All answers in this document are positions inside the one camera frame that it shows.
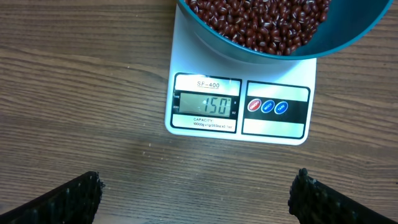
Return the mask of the white digital kitchen scale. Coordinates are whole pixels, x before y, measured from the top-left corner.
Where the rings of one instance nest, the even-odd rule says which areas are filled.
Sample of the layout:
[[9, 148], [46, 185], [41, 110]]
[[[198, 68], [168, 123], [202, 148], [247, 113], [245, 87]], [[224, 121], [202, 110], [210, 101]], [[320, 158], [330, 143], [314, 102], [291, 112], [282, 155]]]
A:
[[217, 52], [178, 3], [165, 127], [172, 134], [299, 145], [308, 138], [317, 60], [247, 63]]

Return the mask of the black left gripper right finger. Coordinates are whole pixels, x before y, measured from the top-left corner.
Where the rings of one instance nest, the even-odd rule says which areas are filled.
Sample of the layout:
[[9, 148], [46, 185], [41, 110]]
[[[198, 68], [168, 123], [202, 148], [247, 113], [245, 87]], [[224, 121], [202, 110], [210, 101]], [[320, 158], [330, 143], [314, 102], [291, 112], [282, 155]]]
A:
[[299, 170], [290, 187], [289, 213], [300, 224], [397, 224]]

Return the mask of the red beans in bowl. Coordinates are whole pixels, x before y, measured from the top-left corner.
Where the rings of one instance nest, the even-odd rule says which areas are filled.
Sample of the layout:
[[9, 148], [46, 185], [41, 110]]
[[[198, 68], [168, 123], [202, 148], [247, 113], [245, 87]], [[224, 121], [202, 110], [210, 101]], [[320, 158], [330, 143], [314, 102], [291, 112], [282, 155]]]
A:
[[325, 22], [330, 0], [185, 0], [210, 29], [245, 48], [290, 55]]

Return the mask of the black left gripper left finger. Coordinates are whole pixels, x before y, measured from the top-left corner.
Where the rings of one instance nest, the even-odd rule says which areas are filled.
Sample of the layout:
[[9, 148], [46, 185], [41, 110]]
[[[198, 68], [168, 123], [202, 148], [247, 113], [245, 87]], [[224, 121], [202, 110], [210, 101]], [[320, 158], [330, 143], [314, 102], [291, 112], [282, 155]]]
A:
[[86, 172], [1, 215], [11, 224], [92, 224], [103, 194], [99, 173]]

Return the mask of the blue metal bowl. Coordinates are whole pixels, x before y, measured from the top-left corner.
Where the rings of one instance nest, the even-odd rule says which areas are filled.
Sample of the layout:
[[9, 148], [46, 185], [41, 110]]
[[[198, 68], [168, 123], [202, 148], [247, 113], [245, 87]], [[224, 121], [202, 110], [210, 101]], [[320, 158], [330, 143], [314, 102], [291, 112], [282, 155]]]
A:
[[291, 56], [269, 55], [255, 52], [222, 37], [208, 27], [184, 1], [177, 6], [188, 21], [188, 27], [220, 54], [249, 63], [266, 63], [268, 60], [306, 60], [338, 52], [366, 35], [386, 14], [393, 0], [334, 0], [331, 12], [310, 43]]

